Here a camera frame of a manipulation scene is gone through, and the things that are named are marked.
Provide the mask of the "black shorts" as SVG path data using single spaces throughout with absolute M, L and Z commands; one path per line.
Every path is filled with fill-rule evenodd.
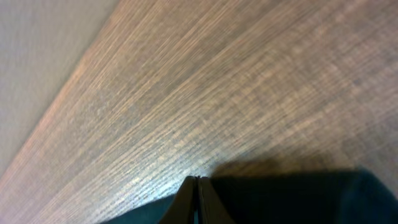
M 194 223 L 200 223 L 196 178 Z M 365 170 L 209 179 L 236 223 L 397 224 L 397 199 Z M 109 222 L 159 223 L 174 197 L 147 203 Z

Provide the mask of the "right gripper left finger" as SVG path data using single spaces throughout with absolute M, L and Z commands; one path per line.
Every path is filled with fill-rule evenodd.
M 160 219 L 160 224 L 194 224 L 197 204 L 197 178 L 184 179 L 170 207 Z

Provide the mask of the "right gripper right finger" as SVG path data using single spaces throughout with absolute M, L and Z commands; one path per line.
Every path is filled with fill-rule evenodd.
M 198 178 L 198 219 L 202 224 L 235 224 L 207 177 Z

